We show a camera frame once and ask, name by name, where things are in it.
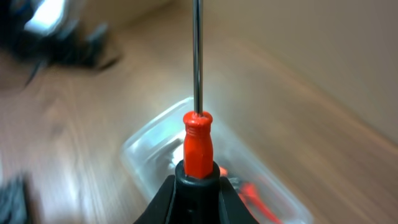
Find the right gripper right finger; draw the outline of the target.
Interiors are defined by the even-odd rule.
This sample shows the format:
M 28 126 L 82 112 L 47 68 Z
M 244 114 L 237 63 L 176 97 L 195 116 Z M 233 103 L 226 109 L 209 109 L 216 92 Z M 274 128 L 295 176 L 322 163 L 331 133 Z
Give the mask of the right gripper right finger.
M 219 216 L 221 224 L 258 224 L 226 177 L 220 178 Z

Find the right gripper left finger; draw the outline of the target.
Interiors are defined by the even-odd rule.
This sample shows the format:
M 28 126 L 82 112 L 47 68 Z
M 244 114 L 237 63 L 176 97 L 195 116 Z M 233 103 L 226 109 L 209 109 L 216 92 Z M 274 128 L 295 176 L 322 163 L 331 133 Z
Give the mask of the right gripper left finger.
M 134 224 L 165 224 L 174 194 L 175 176 L 169 175 Z

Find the red black handled screwdriver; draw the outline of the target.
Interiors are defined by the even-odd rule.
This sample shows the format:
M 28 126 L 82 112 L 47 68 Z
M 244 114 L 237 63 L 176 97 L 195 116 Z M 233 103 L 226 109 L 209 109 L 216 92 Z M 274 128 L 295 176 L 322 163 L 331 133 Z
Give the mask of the red black handled screwdriver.
M 183 117 L 183 161 L 175 171 L 176 219 L 182 223 L 219 223 L 220 170 L 213 162 L 213 117 L 203 110 L 202 0 L 193 0 L 193 100 L 193 111 Z

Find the clear plastic container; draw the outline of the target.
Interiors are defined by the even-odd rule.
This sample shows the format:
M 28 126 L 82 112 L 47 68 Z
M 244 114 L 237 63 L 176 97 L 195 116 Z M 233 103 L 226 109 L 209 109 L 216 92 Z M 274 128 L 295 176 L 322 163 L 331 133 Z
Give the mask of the clear plastic container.
M 177 102 L 133 134 L 122 146 L 125 165 L 146 201 L 150 202 L 168 175 L 183 159 L 183 116 L 193 98 Z M 217 115 L 211 126 L 215 162 L 256 185 L 262 201 L 283 224 L 312 224 L 308 209 L 278 180 Z M 259 223 L 271 223 L 254 216 Z

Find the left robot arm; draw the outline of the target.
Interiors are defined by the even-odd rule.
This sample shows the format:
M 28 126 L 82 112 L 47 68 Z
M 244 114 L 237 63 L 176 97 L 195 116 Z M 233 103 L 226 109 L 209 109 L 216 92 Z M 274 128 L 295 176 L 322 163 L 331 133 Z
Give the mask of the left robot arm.
M 26 87 L 46 66 L 103 70 L 119 60 L 109 26 L 85 32 L 77 4 L 1 0 L 1 91 Z

